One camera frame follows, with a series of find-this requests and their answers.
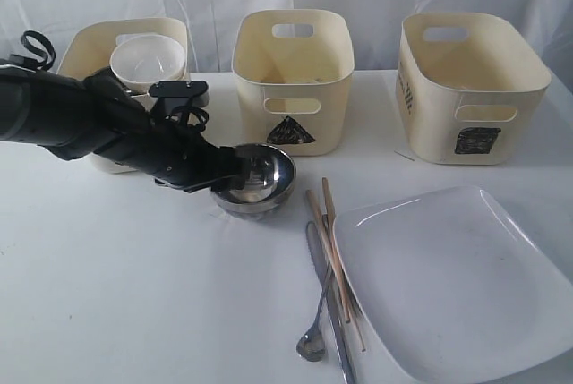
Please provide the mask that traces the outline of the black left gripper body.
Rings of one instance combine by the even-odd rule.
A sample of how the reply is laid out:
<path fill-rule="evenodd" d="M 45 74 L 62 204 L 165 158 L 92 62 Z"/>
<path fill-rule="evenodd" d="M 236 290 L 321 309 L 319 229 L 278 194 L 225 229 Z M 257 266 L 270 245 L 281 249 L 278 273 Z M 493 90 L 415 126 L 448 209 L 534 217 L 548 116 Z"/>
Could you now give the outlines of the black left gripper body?
<path fill-rule="evenodd" d="M 197 132 L 174 124 L 156 125 L 144 133 L 127 133 L 97 149 L 96 154 L 177 190 L 196 192 L 224 187 L 220 149 Z"/>

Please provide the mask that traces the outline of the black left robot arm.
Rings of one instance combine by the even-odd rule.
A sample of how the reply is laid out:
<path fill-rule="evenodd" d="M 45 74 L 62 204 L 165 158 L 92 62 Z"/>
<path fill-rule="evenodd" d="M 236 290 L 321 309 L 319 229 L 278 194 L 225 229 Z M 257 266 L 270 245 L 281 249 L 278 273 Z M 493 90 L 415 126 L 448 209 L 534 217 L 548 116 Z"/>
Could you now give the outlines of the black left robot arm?
<path fill-rule="evenodd" d="M 118 81 L 83 81 L 1 63 L 1 139 L 70 161 L 95 154 L 184 192 L 244 186 L 250 164 L 199 128 L 151 117 Z"/>

